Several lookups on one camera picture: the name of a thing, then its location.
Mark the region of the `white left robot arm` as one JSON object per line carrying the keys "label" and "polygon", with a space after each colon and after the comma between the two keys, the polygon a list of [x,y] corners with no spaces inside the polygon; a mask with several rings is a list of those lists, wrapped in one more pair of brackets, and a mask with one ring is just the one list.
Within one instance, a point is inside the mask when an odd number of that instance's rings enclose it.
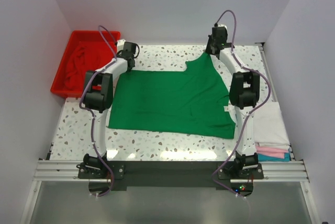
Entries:
{"label": "white left robot arm", "polygon": [[90,132],[92,153],[85,154],[84,166],[103,173],[110,170],[106,158],[105,127],[107,113],[114,97],[113,82],[121,74],[135,67],[135,59],[140,53],[138,44],[125,40],[117,41],[116,49],[111,61],[95,71],[86,72],[79,102],[80,109],[90,112],[92,116]]}

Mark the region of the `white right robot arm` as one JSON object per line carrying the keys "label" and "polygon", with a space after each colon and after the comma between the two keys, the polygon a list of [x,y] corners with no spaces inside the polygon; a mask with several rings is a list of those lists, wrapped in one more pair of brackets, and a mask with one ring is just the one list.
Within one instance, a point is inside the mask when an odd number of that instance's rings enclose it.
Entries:
{"label": "white right robot arm", "polygon": [[238,174],[242,170],[258,167],[252,110],[256,108],[260,98],[260,75],[246,68],[235,53],[232,43],[227,40],[227,27],[214,24],[205,52],[216,56],[232,75],[229,101],[236,113],[238,142],[234,160],[228,161],[222,170],[229,174]]}

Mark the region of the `green t-shirt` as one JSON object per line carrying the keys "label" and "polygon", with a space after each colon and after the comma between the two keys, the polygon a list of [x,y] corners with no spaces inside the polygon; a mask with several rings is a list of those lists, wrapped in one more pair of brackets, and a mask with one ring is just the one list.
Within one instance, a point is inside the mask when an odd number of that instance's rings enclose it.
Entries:
{"label": "green t-shirt", "polygon": [[109,128],[234,138],[236,124],[225,111],[229,92],[211,56],[203,53],[185,64],[184,71],[122,74]]}

